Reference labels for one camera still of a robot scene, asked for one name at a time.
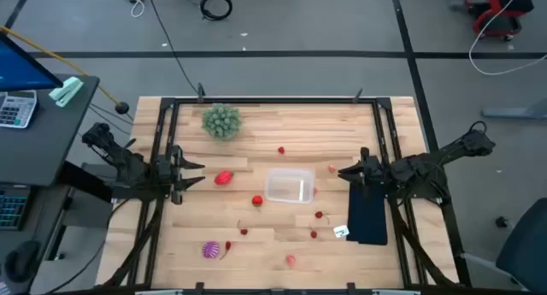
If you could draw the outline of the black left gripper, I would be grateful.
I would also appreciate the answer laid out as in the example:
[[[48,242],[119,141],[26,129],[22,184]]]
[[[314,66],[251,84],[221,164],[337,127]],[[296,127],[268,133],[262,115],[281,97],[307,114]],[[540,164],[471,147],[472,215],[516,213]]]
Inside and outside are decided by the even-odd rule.
[[[182,204],[181,191],[187,191],[191,186],[204,180],[204,176],[194,178],[182,178],[180,169],[201,169],[204,165],[189,162],[182,156],[182,150],[178,145],[171,147],[170,153],[160,155],[156,159],[157,184],[169,189],[169,197],[173,204]]]

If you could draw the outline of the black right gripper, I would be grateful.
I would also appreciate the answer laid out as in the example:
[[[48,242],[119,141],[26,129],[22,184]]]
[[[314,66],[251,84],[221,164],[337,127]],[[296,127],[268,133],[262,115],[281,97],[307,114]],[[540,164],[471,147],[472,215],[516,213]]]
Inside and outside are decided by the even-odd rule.
[[[375,155],[371,155],[370,149],[367,147],[361,148],[361,157],[361,162],[347,168],[341,168],[338,171],[341,174],[340,178],[347,180],[351,185],[357,186],[362,185],[362,177],[366,186],[384,185],[387,182],[387,175],[380,159]]]

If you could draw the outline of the clear plastic tupperware container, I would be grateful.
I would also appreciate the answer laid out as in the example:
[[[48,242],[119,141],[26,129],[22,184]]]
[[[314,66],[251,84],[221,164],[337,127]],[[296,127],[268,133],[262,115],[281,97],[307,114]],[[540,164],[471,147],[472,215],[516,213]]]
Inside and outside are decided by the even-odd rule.
[[[265,197],[269,201],[310,204],[315,195],[315,173],[308,169],[271,168],[266,173]]]

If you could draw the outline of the purple spiky ball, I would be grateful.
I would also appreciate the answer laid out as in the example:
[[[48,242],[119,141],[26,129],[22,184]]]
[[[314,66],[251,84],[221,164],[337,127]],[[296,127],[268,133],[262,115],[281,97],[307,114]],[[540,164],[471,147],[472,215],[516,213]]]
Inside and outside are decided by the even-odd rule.
[[[204,258],[217,258],[220,251],[220,244],[216,241],[207,241],[202,246],[202,256]]]

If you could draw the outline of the dark blue cloth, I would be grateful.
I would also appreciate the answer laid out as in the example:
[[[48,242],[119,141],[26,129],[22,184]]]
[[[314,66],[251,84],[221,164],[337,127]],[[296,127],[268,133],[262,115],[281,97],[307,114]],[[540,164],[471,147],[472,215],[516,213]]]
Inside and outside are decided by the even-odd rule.
[[[387,245],[385,195],[379,185],[350,185],[347,241]]]

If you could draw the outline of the green potted succulent plant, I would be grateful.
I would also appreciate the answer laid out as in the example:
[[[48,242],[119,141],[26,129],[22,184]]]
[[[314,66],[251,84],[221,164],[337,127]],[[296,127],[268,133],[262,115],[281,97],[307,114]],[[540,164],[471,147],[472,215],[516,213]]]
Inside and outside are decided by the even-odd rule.
[[[214,103],[202,114],[202,129],[213,139],[234,138],[241,128],[239,109],[226,103]]]

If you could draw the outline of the black desk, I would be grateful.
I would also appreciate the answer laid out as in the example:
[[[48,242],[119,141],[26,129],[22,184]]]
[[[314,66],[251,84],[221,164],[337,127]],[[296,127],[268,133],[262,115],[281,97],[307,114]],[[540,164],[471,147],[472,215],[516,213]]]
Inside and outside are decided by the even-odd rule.
[[[83,76],[83,86],[61,108],[47,90],[38,90],[39,109],[26,128],[0,127],[0,183],[50,186],[56,181],[76,137],[99,78]]]

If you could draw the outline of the mint green stapler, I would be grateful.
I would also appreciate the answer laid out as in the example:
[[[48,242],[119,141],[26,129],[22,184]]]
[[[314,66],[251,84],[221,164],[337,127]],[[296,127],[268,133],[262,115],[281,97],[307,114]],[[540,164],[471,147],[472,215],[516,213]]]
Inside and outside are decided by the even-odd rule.
[[[55,102],[56,106],[64,108],[79,92],[83,85],[84,82],[79,78],[75,76],[70,77],[63,82],[62,87],[53,89],[49,93],[49,97]]]

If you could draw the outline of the grey table foot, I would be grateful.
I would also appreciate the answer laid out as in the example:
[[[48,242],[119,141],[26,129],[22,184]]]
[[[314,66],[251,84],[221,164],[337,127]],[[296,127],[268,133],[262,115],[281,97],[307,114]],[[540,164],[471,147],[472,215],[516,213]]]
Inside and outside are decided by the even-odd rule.
[[[547,120],[547,98],[527,107],[485,108],[481,115],[485,118]]]

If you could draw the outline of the yellow pole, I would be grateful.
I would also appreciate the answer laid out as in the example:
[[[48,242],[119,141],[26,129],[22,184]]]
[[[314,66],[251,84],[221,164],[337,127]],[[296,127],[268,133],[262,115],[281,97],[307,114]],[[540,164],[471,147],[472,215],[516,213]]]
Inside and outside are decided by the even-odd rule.
[[[78,72],[79,74],[81,75],[84,75],[84,76],[88,76],[88,73],[86,71],[84,71],[82,68],[80,68],[79,66],[77,66],[76,64],[70,62],[68,59],[62,57],[62,56],[59,56],[58,54],[56,54],[55,52],[53,51],[50,51],[50,50],[47,50],[46,48],[44,48],[43,46],[33,42],[31,39],[29,38],[26,38],[22,35],[20,35],[19,33],[11,30],[11,29],[8,29],[7,27],[5,26],[0,26],[0,32],[3,32],[5,34],[8,34],[8,35],[11,35],[17,39],[19,39],[20,41],[24,42],[25,44],[28,44],[30,46],[32,46],[34,49],[36,50],[39,50],[41,51],[42,53],[44,53],[45,55],[47,56],[50,56],[50,57],[53,57],[55,58],[56,60],[60,61],[60,62],[63,62],[64,64],[68,65],[70,68],[74,69],[76,72]],[[115,104],[116,107],[120,107],[121,106],[121,102],[116,100],[106,89],[104,89],[101,85],[98,85],[98,88],[99,90],[111,101]]]

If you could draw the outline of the backlit computer keyboard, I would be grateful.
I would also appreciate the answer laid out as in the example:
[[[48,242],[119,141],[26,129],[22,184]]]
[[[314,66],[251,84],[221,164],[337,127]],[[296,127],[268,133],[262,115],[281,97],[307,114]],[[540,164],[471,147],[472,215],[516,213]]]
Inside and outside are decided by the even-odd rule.
[[[28,187],[0,187],[0,231],[21,229],[31,196]]]

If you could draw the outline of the grey desk calculator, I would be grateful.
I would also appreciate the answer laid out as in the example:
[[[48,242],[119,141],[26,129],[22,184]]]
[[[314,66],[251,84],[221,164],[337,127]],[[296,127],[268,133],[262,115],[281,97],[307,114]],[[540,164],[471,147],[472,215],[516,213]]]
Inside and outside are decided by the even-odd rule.
[[[8,92],[0,106],[0,127],[27,128],[37,107],[34,90]]]

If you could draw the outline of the dark blue office chair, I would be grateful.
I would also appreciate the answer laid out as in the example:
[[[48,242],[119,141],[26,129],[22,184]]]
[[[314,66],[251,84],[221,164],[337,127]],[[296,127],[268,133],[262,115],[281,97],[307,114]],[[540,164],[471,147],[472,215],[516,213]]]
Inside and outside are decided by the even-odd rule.
[[[459,257],[508,276],[526,291],[547,292],[547,198],[537,200],[516,223],[499,216],[495,225],[509,230],[495,262],[463,251]]]

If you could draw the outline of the black computer mouse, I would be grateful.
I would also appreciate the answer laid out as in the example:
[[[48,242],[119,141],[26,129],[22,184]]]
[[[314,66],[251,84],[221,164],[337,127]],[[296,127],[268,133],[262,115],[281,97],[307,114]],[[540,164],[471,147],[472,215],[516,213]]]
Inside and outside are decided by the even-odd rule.
[[[4,262],[7,278],[16,283],[28,281],[38,268],[39,249],[38,241],[28,240],[12,250]]]

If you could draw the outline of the computer monitor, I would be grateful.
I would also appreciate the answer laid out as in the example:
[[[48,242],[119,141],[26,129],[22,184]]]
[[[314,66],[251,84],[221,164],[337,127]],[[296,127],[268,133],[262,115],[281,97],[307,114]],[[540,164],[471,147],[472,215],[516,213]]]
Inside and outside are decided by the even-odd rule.
[[[62,85],[6,34],[0,34],[0,91],[44,90]]]

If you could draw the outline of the red and black cart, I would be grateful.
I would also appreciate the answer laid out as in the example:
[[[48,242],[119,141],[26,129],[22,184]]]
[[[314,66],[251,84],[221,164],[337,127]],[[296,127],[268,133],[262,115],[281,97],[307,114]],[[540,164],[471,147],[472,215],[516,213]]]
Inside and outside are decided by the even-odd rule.
[[[486,0],[483,3],[464,0],[464,7],[473,17],[473,31],[478,39],[498,37],[505,42],[521,31],[520,18],[535,9],[532,0]]]

